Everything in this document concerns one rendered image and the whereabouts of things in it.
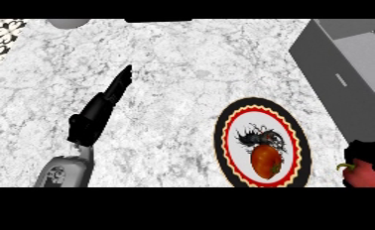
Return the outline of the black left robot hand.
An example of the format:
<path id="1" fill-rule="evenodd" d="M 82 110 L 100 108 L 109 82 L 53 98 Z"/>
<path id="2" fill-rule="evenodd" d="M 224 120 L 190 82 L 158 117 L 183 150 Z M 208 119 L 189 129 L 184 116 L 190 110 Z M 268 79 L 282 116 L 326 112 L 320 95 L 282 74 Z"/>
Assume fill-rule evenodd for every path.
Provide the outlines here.
<path id="1" fill-rule="evenodd" d="M 131 65 L 116 75 L 105 92 L 99 92 L 79 114 L 69 118 L 68 141 L 90 147 L 103 131 L 110 112 L 131 83 Z"/>

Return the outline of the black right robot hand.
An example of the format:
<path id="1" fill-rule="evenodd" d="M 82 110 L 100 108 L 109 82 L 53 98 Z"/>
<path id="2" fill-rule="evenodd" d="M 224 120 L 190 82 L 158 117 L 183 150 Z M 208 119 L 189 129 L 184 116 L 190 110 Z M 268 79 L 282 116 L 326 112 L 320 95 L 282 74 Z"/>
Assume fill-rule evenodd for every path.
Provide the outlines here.
<path id="1" fill-rule="evenodd" d="M 375 166 L 375 142 L 354 140 L 344 149 L 344 159 L 348 164 L 357 159 Z"/>

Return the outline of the red pepper with green stem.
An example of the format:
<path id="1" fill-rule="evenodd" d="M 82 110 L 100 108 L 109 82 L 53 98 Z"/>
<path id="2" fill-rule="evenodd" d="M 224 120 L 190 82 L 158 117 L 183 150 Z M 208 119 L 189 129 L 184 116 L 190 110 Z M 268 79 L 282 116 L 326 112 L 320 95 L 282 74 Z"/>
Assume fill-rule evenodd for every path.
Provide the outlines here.
<path id="1" fill-rule="evenodd" d="M 372 164 L 354 159 L 353 163 L 336 166 L 342 171 L 342 183 L 347 187 L 375 187 L 375 170 Z"/>

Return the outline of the grey cardboard box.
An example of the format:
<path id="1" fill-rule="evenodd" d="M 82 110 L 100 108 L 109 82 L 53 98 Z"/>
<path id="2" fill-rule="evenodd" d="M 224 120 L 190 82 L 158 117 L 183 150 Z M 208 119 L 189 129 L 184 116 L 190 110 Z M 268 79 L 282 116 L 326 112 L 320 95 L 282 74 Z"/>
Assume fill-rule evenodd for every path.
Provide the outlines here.
<path id="1" fill-rule="evenodd" d="M 375 142 L 375 19 L 311 19 L 289 54 L 347 142 Z"/>

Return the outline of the black and red patterned plate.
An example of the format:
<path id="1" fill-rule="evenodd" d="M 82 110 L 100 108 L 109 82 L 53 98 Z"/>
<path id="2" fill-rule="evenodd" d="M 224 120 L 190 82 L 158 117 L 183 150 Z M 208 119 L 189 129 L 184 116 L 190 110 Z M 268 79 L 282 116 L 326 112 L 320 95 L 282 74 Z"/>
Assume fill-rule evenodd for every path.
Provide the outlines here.
<path id="1" fill-rule="evenodd" d="M 258 145 L 280 153 L 280 172 L 261 178 L 251 165 Z M 304 187 L 310 175 L 310 148 L 302 130 L 288 111 L 258 97 L 235 101 L 223 110 L 214 130 L 217 161 L 235 187 Z"/>

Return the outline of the grey round container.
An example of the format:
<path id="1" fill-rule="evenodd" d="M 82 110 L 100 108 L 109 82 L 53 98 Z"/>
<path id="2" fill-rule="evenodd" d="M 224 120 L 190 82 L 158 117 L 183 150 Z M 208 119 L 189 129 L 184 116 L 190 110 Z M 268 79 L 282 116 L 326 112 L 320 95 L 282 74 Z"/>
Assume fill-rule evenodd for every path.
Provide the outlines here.
<path id="1" fill-rule="evenodd" d="M 63 30 L 75 29 L 82 26 L 90 20 L 88 19 L 48 19 L 50 24 Z"/>

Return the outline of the black and white patterned mat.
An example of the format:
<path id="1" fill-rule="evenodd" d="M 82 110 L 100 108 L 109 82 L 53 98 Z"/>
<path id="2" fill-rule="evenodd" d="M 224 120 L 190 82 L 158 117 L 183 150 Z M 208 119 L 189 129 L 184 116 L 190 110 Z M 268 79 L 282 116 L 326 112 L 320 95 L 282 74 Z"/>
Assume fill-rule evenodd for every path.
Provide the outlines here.
<path id="1" fill-rule="evenodd" d="M 25 19 L 0 19 L 0 57 L 9 53 L 25 26 Z"/>

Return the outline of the black flat appliance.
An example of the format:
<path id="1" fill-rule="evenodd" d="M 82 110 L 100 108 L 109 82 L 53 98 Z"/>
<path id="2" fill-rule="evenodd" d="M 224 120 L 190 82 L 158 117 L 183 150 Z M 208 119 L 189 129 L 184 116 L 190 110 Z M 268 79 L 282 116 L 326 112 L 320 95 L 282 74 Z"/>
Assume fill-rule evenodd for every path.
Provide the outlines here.
<path id="1" fill-rule="evenodd" d="M 125 23 L 177 23 L 177 22 L 190 22 L 192 18 L 177 18 L 177 19 L 124 19 Z"/>

